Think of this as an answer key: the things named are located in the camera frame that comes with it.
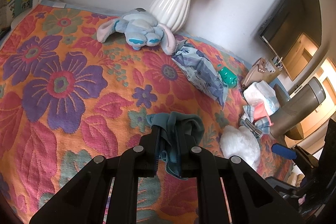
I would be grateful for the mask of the dark teal cloth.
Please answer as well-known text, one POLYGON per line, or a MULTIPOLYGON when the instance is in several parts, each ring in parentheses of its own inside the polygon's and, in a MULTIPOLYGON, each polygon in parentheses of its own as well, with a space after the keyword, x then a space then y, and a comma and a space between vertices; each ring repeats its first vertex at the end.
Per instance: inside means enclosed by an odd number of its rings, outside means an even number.
POLYGON ((159 159, 166 163, 166 172, 180 180, 187 180, 181 176, 181 145, 189 136, 193 138, 194 146, 200 144, 205 133, 200 116, 172 111, 148 114, 146 120, 150 127, 163 129, 159 139, 159 159))

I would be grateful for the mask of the white fluffy plush toy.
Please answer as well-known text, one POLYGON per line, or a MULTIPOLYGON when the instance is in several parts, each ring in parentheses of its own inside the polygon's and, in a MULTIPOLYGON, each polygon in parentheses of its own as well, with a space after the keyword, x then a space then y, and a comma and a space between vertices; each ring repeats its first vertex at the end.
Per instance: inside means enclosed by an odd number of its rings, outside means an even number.
POLYGON ((241 157, 255 171, 261 159, 259 143, 252 132, 245 126, 235 128, 226 125, 219 142, 224 158, 241 157))

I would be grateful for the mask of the blue stitch plush toy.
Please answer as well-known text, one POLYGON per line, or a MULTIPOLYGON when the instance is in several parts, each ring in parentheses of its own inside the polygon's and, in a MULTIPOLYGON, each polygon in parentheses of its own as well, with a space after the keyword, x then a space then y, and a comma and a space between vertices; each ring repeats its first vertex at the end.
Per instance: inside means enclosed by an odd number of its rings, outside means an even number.
POLYGON ((160 45, 163 52, 170 56, 177 47, 171 29, 159 23, 151 13, 143 9, 131 10, 100 25, 96 33, 97 41, 104 43, 111 34, 116 32, 124 34, 127 44, 136 51, 144 46, 160 45))

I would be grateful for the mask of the blue plaid bow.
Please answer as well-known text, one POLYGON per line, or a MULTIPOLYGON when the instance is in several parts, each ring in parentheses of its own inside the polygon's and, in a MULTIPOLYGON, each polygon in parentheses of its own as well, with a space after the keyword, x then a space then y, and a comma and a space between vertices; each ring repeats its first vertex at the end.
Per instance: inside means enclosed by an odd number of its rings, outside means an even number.
POLYGON ((254 105, 244 105, 240 125, 247 127, 256 138, 270 134, 273 125, 262 102, 254 105))

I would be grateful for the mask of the beige thermos bottle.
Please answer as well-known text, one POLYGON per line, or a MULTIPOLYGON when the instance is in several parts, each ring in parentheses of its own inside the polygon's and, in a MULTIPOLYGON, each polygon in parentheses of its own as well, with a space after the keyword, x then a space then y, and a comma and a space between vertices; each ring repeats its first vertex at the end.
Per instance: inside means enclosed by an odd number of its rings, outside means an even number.
POLYGON ((316 77, 289 98, 278 84, 274 86, 280 108, 270 116, 273 125, 270 135, 274 138, 287 136, 292 140, 302 140, 303 129, 300 122, 308 117, 326 98, 325 91, 316 77))

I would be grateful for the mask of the blue tissue pack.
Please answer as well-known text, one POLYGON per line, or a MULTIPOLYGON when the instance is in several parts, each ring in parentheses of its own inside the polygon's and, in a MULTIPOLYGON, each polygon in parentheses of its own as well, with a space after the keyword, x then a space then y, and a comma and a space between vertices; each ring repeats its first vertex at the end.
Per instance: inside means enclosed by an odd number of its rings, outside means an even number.
POLYGON ((275 90, 264 80, 258 83, 252 83, 244 90, 243 96, 249 105, 263 102, 265 110, 269 116, 274 114, 280 108, 275 90))

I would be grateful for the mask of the green plastic toy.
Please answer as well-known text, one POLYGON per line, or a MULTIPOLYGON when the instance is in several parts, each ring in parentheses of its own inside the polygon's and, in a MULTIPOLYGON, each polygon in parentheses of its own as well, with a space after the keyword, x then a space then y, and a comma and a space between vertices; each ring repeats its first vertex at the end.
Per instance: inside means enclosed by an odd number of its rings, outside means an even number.
POLYGON ((238 84, 238 78, 237 76, 227 67, 218 64, 217 66, 218 73, 221 76, 223 82, 229 87, 229 88, 235 88, 238 84))

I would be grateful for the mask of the cork pen holder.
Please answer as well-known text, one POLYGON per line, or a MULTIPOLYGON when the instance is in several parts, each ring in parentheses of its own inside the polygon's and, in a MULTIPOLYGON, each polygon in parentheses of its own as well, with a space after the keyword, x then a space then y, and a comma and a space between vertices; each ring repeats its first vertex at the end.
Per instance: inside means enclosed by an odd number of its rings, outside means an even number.
POLYGON ((273 80, 275 80, 280 74, 282 69, 278 68, 274 62, 269 59, 265 62, 265 72, 263 74, 262 79, 270 84, 273 80))

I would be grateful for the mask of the blue printed plastic package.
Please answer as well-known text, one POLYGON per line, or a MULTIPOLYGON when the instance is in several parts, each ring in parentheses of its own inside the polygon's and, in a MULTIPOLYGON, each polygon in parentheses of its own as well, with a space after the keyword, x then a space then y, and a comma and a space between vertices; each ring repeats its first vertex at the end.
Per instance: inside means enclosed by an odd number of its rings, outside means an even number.
POLYGON ((202 51, 182 40, 171 58, 194 87, 224 107, 228 85, 202 51))

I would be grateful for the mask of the black wall television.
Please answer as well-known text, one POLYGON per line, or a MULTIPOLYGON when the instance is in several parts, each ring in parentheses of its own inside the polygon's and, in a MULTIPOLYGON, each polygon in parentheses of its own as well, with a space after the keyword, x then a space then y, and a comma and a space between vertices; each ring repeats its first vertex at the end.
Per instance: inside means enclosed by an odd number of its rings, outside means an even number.
POLYGON ((280 58, 293 81, 321 46, 322 18, 319 0, 280 0, 264 25, 260 38, 280 58))

